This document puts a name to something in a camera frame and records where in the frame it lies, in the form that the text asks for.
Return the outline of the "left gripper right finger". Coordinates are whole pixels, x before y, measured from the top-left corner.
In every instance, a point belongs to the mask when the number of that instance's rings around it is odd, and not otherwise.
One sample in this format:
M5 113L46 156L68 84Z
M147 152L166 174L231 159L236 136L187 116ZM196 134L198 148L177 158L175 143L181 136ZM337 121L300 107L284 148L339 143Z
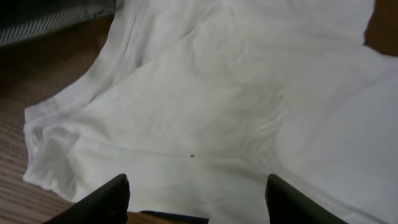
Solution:
M275 174L269 174L265 199L270 224L347 224Z

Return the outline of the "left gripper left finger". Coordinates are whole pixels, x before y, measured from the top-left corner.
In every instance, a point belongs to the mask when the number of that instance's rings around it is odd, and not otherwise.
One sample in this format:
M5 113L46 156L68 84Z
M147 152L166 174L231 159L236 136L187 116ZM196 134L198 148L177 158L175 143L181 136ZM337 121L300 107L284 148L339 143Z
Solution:
M130 190L119 174L45 224L126 224Z

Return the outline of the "white t-shirt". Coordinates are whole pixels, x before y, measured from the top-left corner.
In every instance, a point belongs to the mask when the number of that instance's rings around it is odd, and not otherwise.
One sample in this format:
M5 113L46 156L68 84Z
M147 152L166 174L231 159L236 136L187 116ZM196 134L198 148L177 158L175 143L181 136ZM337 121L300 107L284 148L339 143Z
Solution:
M397 222L397 60L372 1L118 1L91 68L25 110L24 181L129 211L268 223L266 178L349 223Z

